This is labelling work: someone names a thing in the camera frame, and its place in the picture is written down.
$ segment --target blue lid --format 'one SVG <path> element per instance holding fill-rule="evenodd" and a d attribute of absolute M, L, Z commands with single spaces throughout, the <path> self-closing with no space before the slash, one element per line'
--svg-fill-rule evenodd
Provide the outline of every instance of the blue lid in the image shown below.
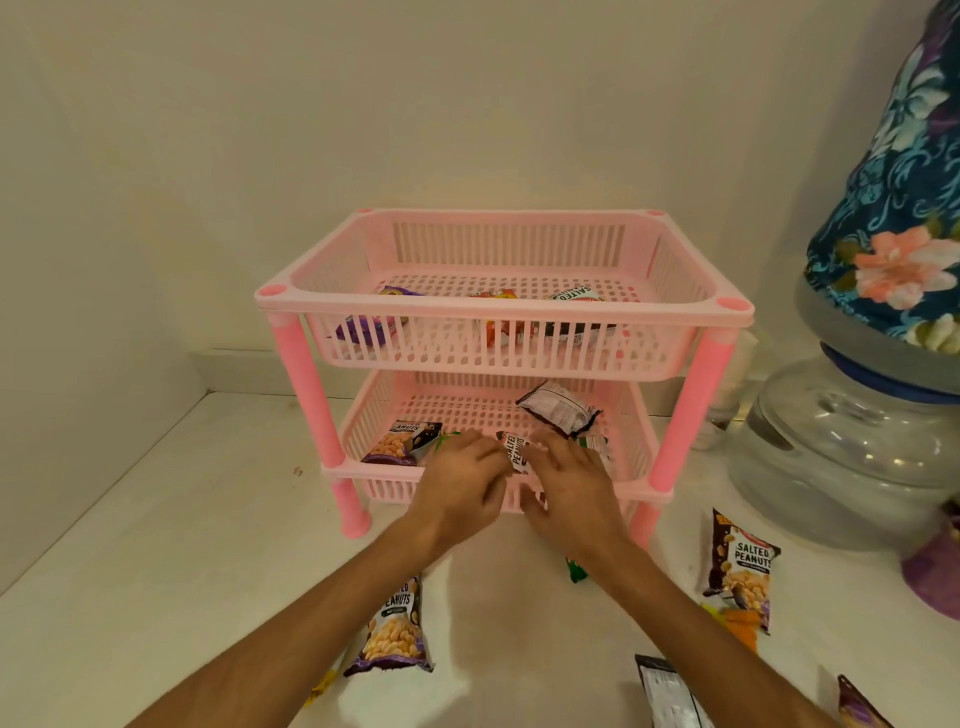
<path fill-rule="evenodd" d="M 888 376 L 877 374 L 852 359 L 848 359 L 836 349 L 821 342 L 820 348 L 824 354 L 832 361 L 837 369 L 847 375 L 853 381 L 858 381 L 865 387 L 870 387 L 882 394 L 896 397 L 900 400 L 915 401 L 922 404 L 960 404 L 960 395 L 952 395 L 947 392 L 937 392 L 933 389 L 924 389 L 915 387 L 912 384 L 905 384 L 897 379 L 891 379 Z"/>

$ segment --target blue floral cloth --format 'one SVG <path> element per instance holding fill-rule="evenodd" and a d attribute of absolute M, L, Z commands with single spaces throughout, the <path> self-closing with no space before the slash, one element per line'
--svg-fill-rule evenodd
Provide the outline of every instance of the blue floral cloth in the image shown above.
<path fill-rule="evenodd" d="M 960 353 L 960 0 L 927 19 L 805 275 L 864 324 Z"/>

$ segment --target right hand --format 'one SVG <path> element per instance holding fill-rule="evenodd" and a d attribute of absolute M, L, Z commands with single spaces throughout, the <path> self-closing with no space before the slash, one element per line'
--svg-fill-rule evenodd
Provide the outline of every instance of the right hand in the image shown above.
<path fill-rule="evenodd" d="M 543 448 L 527 446 L 521 454 L 540 479 L 548 506 L 521 488 L 520 507 L 534 530 L 587 570 L 631 543 L 600 455 L 551 431 L 532 440 Z"/>

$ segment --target glass jar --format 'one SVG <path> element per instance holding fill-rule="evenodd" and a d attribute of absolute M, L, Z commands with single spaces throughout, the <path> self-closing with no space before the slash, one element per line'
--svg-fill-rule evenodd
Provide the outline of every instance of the glass jar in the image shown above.
<path fill-rule="evenodd" d="M 822 348 L 825 357 L 764 382 L 731 441 L 733 483 L 811 541 L 908 555 L 937 533 L 939 506 L 960 491 L 960 397 Z"/>

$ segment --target pink plastic rack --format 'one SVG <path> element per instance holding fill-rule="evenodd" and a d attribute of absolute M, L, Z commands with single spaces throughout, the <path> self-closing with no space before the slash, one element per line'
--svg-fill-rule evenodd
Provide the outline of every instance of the pink plastic rack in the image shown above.
<path fill-rule="evenodd" d="M 423 295 L 378 296 L 384 285 Z M 604 301 L 546 300 L 580 285 Z M 469 298 L 502 288 L 519 298 Z M 513 402 L 549 376 L 604 408 L 593 431 L 611 440 L 614 489 L 642 545 L 672 496 L 737 330 L 754 314 L 658 210 L 359 210 L 262 286 L 256 302 L 333 478 L 348 536 L 370 527 L 354 483 L 371 498 L 408 503 L 420 480 L 421 468 L 360 462 L 394 420 L 524 434 L 536 421 Z M 339 435 L 300 316 L 324 360 L 376 370 Z M 382 333 L 361 322 L 377 322 Z M 487 322 L 498 332 L 491 346 Z M 560 330 L 589 335 L 547 335 Z M 636 382 L 678 374 L 698 332 L 658 446 Z M 514 476 L 505 510 L 517 510 L 524 481 L 540 487 Z"/>

